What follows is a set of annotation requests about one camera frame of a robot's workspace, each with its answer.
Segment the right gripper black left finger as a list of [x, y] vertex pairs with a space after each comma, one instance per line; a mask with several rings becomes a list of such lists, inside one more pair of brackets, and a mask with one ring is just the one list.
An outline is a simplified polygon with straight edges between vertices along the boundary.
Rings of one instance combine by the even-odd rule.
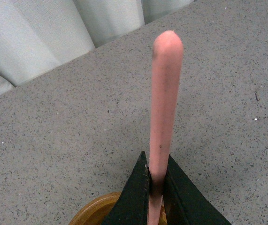
[[118, 200], [102, 221], [103, 225], [146, 225], [150, 193], [150, 173], [142, 151]]

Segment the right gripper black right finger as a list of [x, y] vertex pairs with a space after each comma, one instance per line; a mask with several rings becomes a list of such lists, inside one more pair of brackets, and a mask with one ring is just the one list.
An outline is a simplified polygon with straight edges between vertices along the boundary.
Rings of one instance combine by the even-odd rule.
[[168, 225], [229, 225], [230, 222], [202, 195], [169, 156], [163, 188]]

